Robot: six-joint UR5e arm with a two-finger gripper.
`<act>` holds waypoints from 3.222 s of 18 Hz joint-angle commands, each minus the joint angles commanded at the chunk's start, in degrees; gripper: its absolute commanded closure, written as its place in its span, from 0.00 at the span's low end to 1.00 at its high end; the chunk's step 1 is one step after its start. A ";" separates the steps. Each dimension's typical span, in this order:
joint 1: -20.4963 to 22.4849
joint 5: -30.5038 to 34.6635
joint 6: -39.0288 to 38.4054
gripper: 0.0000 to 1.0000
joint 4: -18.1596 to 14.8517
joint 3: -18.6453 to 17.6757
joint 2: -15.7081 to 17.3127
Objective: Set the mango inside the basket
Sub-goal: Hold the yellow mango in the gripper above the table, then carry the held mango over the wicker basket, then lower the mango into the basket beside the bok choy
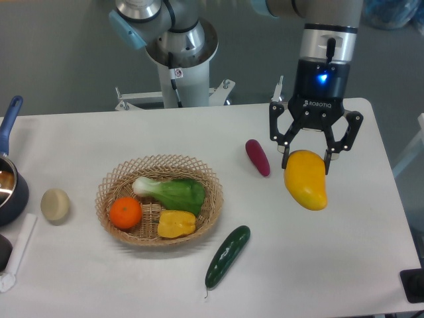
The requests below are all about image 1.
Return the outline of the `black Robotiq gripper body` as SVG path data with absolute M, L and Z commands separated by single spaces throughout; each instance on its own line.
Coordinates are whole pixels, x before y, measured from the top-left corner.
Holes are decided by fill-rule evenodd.
M 344 114 L 349 64 L 300 59 L 288 110 L 293 122 L 289 133 L 301 129 L 324 131 Z

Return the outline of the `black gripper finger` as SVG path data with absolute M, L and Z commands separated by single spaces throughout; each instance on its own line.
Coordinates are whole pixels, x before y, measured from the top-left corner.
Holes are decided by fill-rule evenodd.
M 278 117 L 281 116 L 285 110 L 288 110 L 286 104 L 276 101 L 272 101 L 269 104 L 270 140 L 277 142 L 278 151 L 282 153 L 282 169 L 286 169 L 288 163 L 290 144 L 297 133 L 303 128 L 307 118 L 307 111 L 302 111 L 301 115 L 293 120 L 286 133 L 282 134 L 278 129 Z
M 327 149 L 324 155 L 325 174 L 329 173 L 329 167 L 333 156 L 338 156 L 342 151 L 349 151 L 354 144 L 356 136 L 360 130 L 364 117 L 358 111 L 345 111 L 343 117 L 347 122 L 347 128 L 343 137 L 336 141 L 332 126 L 337 122 L 334 116 L 322 113 L 321 124 L 325 135 Z

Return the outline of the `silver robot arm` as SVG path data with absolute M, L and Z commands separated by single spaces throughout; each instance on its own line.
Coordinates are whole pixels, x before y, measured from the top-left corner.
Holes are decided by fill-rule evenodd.
M 237 13 L 230 2 L 220 13 L 204 1 L 116 1 L 109 23 L 131 48 L 146 51 L 157 66 L 164 106 L 177 108 L 222 104 L 233 88 L 233 82 L 224 81 L 209 89 L 209 63 L 219 35 L 241 36 L 256 46 L 259 17 L 302 18 L 293 93 L 283 102 L 282 88 L 276 86 L 269 106 L 270 138 L 286 167 L 300 130 L 322 132 L 328 166 L 352 148 L 363 120 L 343 105 L 362 6 L 361 1 L 252 1 Z

